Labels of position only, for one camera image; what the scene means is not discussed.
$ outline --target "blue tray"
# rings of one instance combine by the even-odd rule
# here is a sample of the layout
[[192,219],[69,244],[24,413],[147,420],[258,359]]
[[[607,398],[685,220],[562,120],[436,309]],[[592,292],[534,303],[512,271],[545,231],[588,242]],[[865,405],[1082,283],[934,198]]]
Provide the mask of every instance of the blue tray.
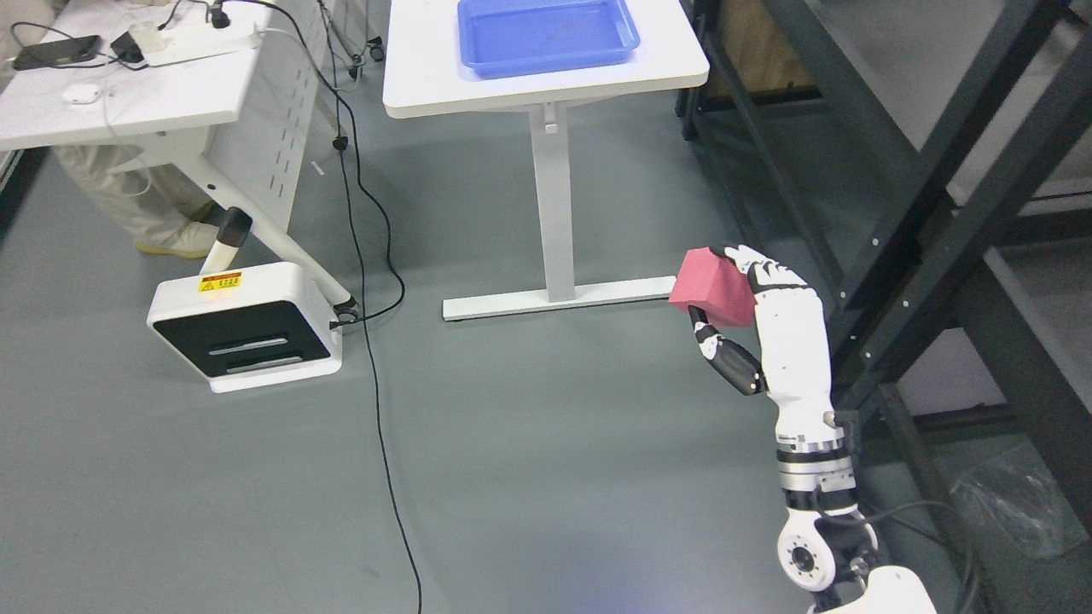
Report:
[[625,0],[460,0],[463,63],[484,79],[625,62],[641,38]]

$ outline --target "white mouse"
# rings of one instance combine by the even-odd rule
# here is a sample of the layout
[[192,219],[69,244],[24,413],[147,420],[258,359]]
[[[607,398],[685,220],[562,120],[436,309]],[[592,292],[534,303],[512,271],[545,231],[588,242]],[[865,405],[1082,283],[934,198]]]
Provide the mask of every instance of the white mouse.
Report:
[[94,83],[73,83],[61,92],[61,99],[70,105],[90,105],[103,91]]

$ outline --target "white box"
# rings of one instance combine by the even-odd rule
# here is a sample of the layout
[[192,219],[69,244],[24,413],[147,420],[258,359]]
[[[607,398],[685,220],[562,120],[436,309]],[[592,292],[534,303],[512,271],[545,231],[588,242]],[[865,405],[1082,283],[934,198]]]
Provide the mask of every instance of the white box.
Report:
[[152,298],[147,326],[213,392],[335,373],[341,329],[318,286],[292,262],[169,280]]

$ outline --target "smartphone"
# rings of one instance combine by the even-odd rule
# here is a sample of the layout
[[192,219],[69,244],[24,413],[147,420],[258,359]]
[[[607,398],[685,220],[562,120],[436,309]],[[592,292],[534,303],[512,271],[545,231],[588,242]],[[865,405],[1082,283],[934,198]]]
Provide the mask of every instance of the smartphone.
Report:
[[85,62],[95,57],[102,43],[100,36],[92,35],[27,45],[19,52],[11,67],[15,70],[29,70]]

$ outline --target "person's leg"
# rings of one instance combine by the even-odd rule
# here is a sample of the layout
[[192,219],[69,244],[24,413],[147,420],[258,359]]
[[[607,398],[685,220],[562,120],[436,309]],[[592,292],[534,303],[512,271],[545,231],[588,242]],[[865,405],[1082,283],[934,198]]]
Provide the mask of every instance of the person's leg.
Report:
[[69,176],[132,235],[138,249],[183,258],[204,257],[215,240],[216,227],[192,222],[182,211],[197,211],[209,201],[207,197],[174,167],[109,173],[136,153],[135,147],[126,145],[54,147]]

